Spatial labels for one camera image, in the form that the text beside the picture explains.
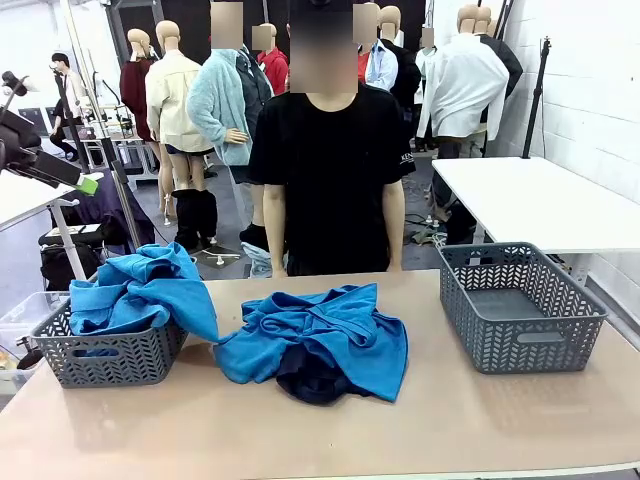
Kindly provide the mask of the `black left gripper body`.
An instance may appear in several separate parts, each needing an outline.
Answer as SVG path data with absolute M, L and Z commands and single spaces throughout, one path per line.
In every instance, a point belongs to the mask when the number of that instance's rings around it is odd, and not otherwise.
M 37 172 L 41 138 L 29 120 L 0 108 L 0 171 Z

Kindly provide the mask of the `blue garment with button pocket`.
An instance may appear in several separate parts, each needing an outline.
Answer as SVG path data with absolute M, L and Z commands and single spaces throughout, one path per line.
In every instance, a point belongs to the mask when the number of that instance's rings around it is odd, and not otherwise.
M 197 267 L 175 242 L 144 245 L 133 254 L 108 259 L 95 281 L 71 282 L 70 305 L 73 294 L 136 295 L 165 306 L 169 321 L 189 333 L 213 343 L 229 339 L 219 334 L 214 304 Z

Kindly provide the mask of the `navy blue garment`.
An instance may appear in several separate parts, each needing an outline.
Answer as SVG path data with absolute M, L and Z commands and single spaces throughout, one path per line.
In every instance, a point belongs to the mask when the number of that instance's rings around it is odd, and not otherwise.
M 287 348 L 275 379 L 290 396 L 316 406 L 331 405 L 345 394 L 372 395 L 354 385 L 338 366 L 331 366 L 303 345 Z

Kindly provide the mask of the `person's left forearm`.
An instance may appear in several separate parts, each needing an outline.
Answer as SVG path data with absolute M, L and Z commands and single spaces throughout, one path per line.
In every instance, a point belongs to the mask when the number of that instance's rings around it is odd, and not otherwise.
M 389 243 L 389 264 L 391 262 L 402 264 L 405 214 L 403 210 L 398 211 L 392 208 L 384 212 L 384 219 Z

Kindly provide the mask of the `person's right forearm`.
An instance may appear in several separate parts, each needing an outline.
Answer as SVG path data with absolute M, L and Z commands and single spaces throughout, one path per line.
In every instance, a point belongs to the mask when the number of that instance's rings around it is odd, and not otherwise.
M 284 268 L 285 215 L 282 210 L 269 210 L 265 214 L 265 228 L 271 255 L 272 271 Z

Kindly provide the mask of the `white table with metal leg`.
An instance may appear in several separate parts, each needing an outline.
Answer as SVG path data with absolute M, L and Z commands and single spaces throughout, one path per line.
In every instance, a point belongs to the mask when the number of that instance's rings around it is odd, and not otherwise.
M 78 200 L 68 201 L 63 196 L 77 190 L 86 195 L 94 195 L 97 181 L 104 177 L 102 172 L 82 174 L 77 185 L 60 184 L 53 188 L 35 179 L 18 176 L 14 173 L 0 174 L 0 231 L 33 215 L 49 209 L 54 216 L 63 246 L 69 260 L 74 278 L 87 279 L 69 227 L 64 219 L 62 206 L 77 206 Z

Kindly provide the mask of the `dark purple cloth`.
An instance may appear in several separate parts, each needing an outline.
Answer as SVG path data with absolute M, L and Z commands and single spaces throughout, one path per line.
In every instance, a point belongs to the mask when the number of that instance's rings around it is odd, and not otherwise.
M 131 207 L 140 243 L 142 245 L 154 244 L 153 222 L 127 185 L 124 186 L 124 190 Z M 98 180 L 98 189 L 93 196 L 74 190 L 63 196 L 63 199 L 79 201 L 76 206 L 61 208 L 69 226 L 100 224 L 104 235 L 104 245 L 110 252 L 123 255 L 134 250 L 124 210 L 109 172 L 106 172 L 105 176 Z

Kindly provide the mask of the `cluttered background desk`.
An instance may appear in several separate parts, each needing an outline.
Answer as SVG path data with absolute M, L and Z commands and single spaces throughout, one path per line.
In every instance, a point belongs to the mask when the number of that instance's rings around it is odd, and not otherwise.
M 91 170 L 106 164 L 105 150 L 98 139 L 100 133 L 111 138 L 117 158 L 125 173 L 134 181 L 156 179 L 156 158 L 151 148 L 138 136 L 135 119 L 124 104 L 100 105 L 95 116 L 90 105 L 83 106 L 84 129 L 79 132 L 82 149 Z

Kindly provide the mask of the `silver metal pole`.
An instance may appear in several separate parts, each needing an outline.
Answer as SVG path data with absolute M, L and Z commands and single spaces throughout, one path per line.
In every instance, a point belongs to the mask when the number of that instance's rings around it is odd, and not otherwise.
M 97 125 L 94 126 L 94 133 L 95 133 L 96 139 L 100 143 L 100 146 L 103 150 L 105 161 L 111 172 L 113 182 L 116 187 L 116 191 L 120 200 L 120 204 L 124 212 L 124 216 L 125 216 L 127 228 L 131 237 L 133 249 L 137 250 L 141 246 L 141 242 L 139 238 L 139 232 L 135 223 L 135 218 L 133 216 L 133 211 L 131 209 L 129 199 L 126 194 L 125 186 L 128 184 L 128 177 L 124 170 L 123 164 L 118 154 L 116 153 L 114 144 L 108 133 L 106 123 L 102 119 L 97 96 L 90 85 L 90 75 L 89 75 L 89 71 L 88 71 L 85 58 L 83 55 L 83 51 L 80 45 L 79 36 L 76 30 L 70 1 L 60 0 L 60 5 L 61 5 L 61 10 L 65 19 L 66 27 L 69 33 L 72 50 L 79 66 L 80 75 L 88 88 L 88 97 L 91 105 L 91 110 L 97 122 Z

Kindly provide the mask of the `person in beige jacket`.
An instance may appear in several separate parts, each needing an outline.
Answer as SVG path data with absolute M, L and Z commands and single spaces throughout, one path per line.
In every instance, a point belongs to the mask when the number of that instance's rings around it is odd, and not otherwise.
M 80 75 L 71 69 L 69 58 L 64 53 L 54 53 L 51 61 L 54 70 L 61 75 L 62 86 L 72 117 L 81 118 L 81 99 L 85 96 L 86 89 Z

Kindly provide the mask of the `black bag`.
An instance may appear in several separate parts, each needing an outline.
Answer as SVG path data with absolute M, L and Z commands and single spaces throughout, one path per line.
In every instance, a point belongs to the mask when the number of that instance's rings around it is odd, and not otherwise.
M 91 278 L 104 263 L 104 235 L 99 224 L 70 226 L 80 263 L 87 278 Z M 47 291 L 67 291 L 75 278 L 70 260 L 57 227 L 38 240 L 41 255 L 41 275 Z

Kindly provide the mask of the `mannequin in maroon top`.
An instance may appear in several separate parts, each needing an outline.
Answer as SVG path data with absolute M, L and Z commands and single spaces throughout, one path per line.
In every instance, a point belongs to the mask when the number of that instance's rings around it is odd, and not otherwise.
M 132 55 L 121 68 L 119 86 L 122 102 L 134 115 L 139 138 L 146 142 L 155 154 L 158 154 L 159 144 L 152 139 L 147 124 L 145 77 L 154 62 L 150 37 L 145 31 L 134 28 L 127 32 L 127 39 Z

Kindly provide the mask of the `mannequin in cream jacket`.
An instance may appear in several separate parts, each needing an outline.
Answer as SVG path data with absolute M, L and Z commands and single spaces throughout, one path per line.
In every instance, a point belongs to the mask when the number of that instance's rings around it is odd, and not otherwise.
M 170 20 L 156 25 L 163 57 L 145 77 L 147 124 L 152 137 L 170 159 L 177 190 L 204 191 L 204 157 L 213 144 L 198 131 L 187 113 L 187 97 L 200 65 L 179 49 L 180 29 Z

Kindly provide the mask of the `black trousers at mannequin feet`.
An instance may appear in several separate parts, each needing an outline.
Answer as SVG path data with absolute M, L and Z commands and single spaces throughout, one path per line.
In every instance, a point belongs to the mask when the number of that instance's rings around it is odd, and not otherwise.
M 183 189 L 172 193 L 176 200 L 178 230 L 174 241 L 186 250 L 208 248 L 217 234 L 217 201 L 209 190 Z
M 246 243 L 266 252 L 269 251 L 266 228 L 264 226 L 251 223 L 245 230 L 240 232 L 239 239 L 242 243 Z

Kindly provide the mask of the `clear plastic box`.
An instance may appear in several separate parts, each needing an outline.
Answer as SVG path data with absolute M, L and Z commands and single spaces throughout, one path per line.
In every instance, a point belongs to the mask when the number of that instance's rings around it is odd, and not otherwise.
M 0 351 L 10 359 L 21 359 L 27 349 L 18 344 L 32 330 L 55 312 L 67 299 L 68 292 L 36 292 L 0 318 Z

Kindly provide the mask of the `mannequin in light blue fleece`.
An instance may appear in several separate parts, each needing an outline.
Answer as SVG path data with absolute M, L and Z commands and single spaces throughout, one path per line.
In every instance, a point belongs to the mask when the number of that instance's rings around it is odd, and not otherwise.
M 249 161 L 259 114 L 273 90 L 244 45 L 243 3 L 213 0 L 210 19 L 211 53 L 191 84 L 187 113 L 228 167 L 241 219 L 265 227 L 264 186 L 250 178 Z

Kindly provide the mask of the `grey woven plastic basket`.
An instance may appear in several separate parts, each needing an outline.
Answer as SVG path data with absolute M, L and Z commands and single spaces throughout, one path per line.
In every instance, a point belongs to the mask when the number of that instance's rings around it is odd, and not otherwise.
M 139 333 L 76 336 L 64 302 L 31 338 L 65 389 L 145 386 L 168 375 L 188 333 L 174 321 Z
M 440 300 L 483 374 L 583 370 L 607 318 L 599 300 L 529 243 L 444 246 Z

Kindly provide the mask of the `light denim jeans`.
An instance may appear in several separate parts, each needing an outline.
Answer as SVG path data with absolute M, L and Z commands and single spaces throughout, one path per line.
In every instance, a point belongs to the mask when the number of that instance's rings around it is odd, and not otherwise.
M 242 242 L 244 253 L 251 261 L 250 278 L 270 278 L 272 276 L 271 255 L 268 251 Z

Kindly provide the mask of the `mannequin in red shirt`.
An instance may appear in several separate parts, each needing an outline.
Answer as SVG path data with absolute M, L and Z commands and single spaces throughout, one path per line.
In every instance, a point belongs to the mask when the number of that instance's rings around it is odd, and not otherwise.
M 287 91 L 288 57 L 276 45 L 277 28 L 271 23 L 252 27 L 252 49 L 258 51 L 257 63 L 269 80 L 275 95 Z

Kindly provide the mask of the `person in black t-shirt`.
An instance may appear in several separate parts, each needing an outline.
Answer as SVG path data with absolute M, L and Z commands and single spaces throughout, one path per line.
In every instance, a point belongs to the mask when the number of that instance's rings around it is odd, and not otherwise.
M 285 215 L 288 276 L 385 272 L 384 212 L 414 170 L 395 97 L 358 81 L 353 0 L 289 0 L 287 92 L 261 111 L 249 163 Z

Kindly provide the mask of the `mannequin in star print trousers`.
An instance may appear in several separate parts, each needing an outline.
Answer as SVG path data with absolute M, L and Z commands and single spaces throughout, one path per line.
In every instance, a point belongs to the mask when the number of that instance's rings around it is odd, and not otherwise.
M 389 92 L 395 84 L 398 61 L 395 54 L 377 39 L 358 49 L 358 81 Z

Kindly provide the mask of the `mannequin in black coat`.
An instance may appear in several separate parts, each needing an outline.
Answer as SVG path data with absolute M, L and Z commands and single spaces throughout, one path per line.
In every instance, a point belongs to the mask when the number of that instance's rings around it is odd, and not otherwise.
M 421 84 L 422 76 L 415 63 L 415 54 L 394 43 L 400 31 L 401 11 L 397 6 L 383 7 L 379 15 L 380 37 L 384 46 L 396 57 L 398 70 L 390 89 L 398 101 L 403 115 L 403 129 L 407 146 L 413 138 L 414 95 Z

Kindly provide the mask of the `mannequin in pale mint top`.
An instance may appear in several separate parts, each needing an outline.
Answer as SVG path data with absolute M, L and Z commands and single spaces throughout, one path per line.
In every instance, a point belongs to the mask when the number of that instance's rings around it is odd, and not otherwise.
M 421 80 L 414 95 L 414 104 L 421 105 L 426 92 L 427 74 L 433 57 L 437 52 L 435 35 L 432 27 L 423 27 L 420 40 L 420 49 L 416 52 L 415 63 L 421 74 Z

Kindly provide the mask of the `mannequin in black jacket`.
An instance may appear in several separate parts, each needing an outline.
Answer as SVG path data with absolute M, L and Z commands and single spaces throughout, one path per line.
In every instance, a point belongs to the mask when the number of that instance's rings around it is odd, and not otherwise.
M 501 39 L 495 38 L 497 22 L 492 19 L 491 9 L 489 7 L 480 6 L 476 14 L 476 22 L 474 34 L 479 37 L 480 41 L 489 46 L 497 57 L 502 61 L 509 73 L 506 95 L 508 98 L 515 89 L 522 73 L 522 66 L 516 55 L 509 46 Z

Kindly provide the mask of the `black tripod stand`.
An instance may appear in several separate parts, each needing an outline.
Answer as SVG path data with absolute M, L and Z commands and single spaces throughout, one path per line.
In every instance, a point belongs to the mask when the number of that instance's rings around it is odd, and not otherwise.
M 533 133 L 536 125 L 536 118 L 538 114 L 538 108 L 540 105 L 540 100 L 543 95 L 544 87 L 544 74 L 546 70 L 547 59 L 551 49 L 551 41 L 548 36 L 545 36 L 540 48 L 540 64 L 538 69 L 538 74 L 536 78 L 536 84 L 533 90 L 533 99 L 532 105 L 530 108 L 529 119 L 527 124 L 527 130 L 524 139 L 524 145 L 522 149 L 521 157 L 523 159 L 530 158 L 530 150 L 533 139 Z

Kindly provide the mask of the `large white table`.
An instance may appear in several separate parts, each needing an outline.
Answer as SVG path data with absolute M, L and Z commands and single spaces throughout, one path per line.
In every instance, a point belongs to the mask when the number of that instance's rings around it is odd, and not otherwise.
M 488 236 L 569 255 L 581 284 L 594 256 L 640 254 L 640 205 L 548 160 L 440 159 L 432 166 L 476 220 L 476 244 Z

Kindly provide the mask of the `mannequin base plate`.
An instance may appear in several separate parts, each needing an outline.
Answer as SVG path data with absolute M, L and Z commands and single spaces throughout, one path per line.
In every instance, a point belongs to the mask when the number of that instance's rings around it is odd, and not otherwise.
M 210 245 L 208 248 L 191 253 L 194 263 L 211 269 L 223 269 L 242 258 L 242 254 L 220 245 Z

